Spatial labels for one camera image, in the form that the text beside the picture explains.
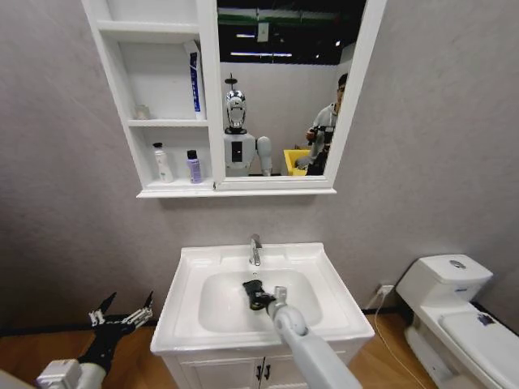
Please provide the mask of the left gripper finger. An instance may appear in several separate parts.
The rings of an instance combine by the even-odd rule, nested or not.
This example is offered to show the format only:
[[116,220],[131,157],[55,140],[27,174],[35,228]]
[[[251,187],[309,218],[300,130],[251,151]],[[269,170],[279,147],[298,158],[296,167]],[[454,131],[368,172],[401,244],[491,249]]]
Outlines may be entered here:
[[116,296],[116,292],[110,294],[95,310],[88,312],[88,317],[93,327],[97,327],[105,323],[105,313],[110,308]]
[[150,292],[144,305],[124,318],[126,325],[144,325],[152,317],[153,292]]

